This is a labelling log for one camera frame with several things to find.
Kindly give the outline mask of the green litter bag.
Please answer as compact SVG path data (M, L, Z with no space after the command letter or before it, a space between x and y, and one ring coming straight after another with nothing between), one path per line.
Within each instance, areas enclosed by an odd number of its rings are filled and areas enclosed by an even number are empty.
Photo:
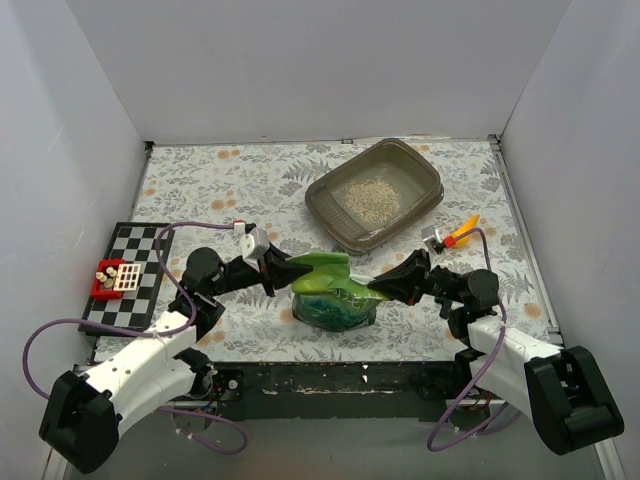
M390 301L368 286L372 277L351 273L346 253L309 252L287 262L312 268L291 290L293 317L313 327L345 332L373 325L377 307Z

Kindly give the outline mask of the yellow plastic scoop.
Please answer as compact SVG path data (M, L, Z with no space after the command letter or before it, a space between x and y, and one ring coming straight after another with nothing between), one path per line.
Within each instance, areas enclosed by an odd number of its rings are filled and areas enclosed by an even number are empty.
M461 227L445 238L445 246L448 248L462 248L466 246L470 237L473 235L472 230L477 227L479 219L479 214L473 215Z

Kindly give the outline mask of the grey litter box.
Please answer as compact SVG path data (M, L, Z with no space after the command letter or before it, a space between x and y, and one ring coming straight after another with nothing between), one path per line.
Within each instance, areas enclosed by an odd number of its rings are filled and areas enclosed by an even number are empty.
M407 143L386 138L312 183L305 204L352 255L363 255L418 222L440 204L435 167Z

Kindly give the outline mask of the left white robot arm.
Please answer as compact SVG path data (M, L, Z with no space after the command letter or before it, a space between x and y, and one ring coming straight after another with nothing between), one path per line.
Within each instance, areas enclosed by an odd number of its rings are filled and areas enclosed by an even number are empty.
M58 377L40 438L88 474L106 462L127 430L166 402L183 395L205 398L213 386L211 367L194 346L224 312L216 296L254 285L273 294L313 270L253 235L241 247L228 263L211 248L194 250L181 292L150 328L84 374Z

